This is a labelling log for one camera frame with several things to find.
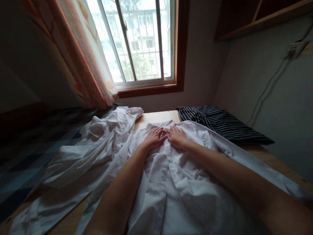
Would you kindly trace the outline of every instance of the white wall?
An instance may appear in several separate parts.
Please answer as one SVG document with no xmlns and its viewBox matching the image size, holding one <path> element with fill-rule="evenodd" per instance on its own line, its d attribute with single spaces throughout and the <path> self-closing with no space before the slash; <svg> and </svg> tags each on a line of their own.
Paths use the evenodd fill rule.
<svg viewBox="0 0 313 235">
<path fill-rule="evenodd" d="M 302 17 L 233 41 L 214 104 L 246 123 L 287 46 L 301 39 L 311 22 Z M 254 129 L 276 142 L 266 147 L 270 152 L 313 182 L 313 57 L 291 62 L 264 101 Z"/>
<path fill-rule="evenodd" d="M 2 59 L 0 72 L 0 113 L 40 101 Z"/>
<path fill-rule="evenodd" d="M 120 105 L 149 113 L 212 104 L 229 50 L 228 42 L 214 43 L 220 4 L 221 0 L 190 1 L 184 91 L 125 98 Z"/>
<path fill-rule="evenodd" d="M 35 36 L 21 5 L 22 1 L 19 0 L 0 2 L 2 59 L 52 109 L 80 106 Z"/>
</svg>

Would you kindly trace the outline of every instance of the wooden table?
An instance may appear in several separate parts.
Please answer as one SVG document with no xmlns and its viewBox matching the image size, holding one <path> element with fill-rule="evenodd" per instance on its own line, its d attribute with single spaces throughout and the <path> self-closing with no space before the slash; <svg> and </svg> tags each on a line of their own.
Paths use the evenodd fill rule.
<svg viewBox="0 0 313 235">
<path fill-rule="evenodd" d="M 144 129 L 147 123 L 157 123 L 165 122 L 169 120 L 175 122 L 181 122 L 178 116 L 178 111 L 165 111 L 156 113 L 146 113 L 136 120 L 135 131 Z M 287 176 L 289 179 L 293 180 L 299 184 L 307 193 L 313 197 L 313 185 L 302 178 L 297 172 L 290 169 L 287 165 L 282 163 L 274 155 L 268 152 L 266 149 L 259 145 L 246 145 L 242 146 L 242 149 L 249 152 L 256 158 L 258 158 L 263 163 L 267 164 L 274 170 L 280 172 L 281 174 Z M 11 227 L 14 218 L 20 214 L 24 209 L 26 209 L 32 202 L 40 196 L 37 191 L 32 196 L 30 196 L 0 227 L 0 234 L 7 234 Z M 86 206 L 89 197 L 86 197 L 75 209 L 73 209 L 63 220 L 61 220 L 48 234 L 75 234 L 78 223 L 81 219 L 82 213 Z"/>
</svg>

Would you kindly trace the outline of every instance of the wooden cabinet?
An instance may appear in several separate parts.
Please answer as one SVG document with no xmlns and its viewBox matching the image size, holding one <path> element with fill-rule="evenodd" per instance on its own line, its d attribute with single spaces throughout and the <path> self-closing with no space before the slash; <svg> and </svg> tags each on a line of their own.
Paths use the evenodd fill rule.
<svg viewBox="0 0 313 235">
<path fill-rule="evenodd" d="M 223 0 L 215 41 L 230 40 L 313 13 L 313 0 Z"/>
</svg>

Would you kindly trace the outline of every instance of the shirt collar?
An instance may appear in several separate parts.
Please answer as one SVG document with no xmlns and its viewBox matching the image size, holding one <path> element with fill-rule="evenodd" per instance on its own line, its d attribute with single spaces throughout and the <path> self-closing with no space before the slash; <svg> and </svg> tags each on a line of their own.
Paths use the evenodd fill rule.
<svg viewBox="0 0 313 235">
<path fill-rule="evenodd" d="M 174 126 L 174 125 L 176 125 L 176 122 L 174 122 L 173 120 L 170 120 L 170 121 L 159 122 L 159 123 L 148 123 L 146 128 L 149 130 L 152 130 L 152 129 L 155 129 L 157 127 L 170 128 L 170 126 Z"/>
</svg>

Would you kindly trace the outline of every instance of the curtain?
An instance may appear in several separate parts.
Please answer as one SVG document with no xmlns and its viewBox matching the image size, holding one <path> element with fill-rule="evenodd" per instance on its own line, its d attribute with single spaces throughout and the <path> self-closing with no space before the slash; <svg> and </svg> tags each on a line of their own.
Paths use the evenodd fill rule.
<svg viewBox="0 0 313 235">
<path fill-rule="evenodd" d="M 118 102 L 86 0 L 24 0 L 24 4 L 39 40 L 81 106 L 103 110 Z"/>
</svg>

